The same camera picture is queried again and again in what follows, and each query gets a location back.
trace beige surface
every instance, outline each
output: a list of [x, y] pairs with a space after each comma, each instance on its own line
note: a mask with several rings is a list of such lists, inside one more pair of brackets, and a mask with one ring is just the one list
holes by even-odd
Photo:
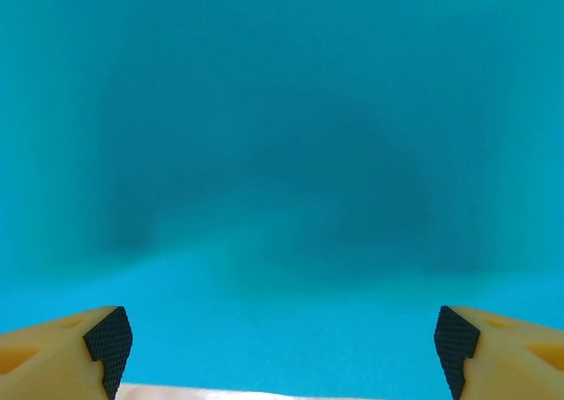
[[[127, 384], [120, 386], [115, 400], [329, 400], [320, 397], [294, 397], [252, 391], [187, 389], [158, 385]], [[330, 400], [344, 400], [331, 397]]]

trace black textured pad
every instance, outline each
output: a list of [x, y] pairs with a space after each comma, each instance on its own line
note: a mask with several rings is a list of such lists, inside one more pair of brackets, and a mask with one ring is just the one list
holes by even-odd
[[460, 400], [466, 383], [464, 360], [474, 356], [479, 334], [476, 327], [450, 307], [441, 307], [434, 331], [434, 345], [455, 400]]
[[133, 344], [133, 334], [125, 309], [117, 307], [88, 331], [84, 340], [92, 360], [101, 360], [104, 366], [102, 384], [108, 400], [115, 400]]

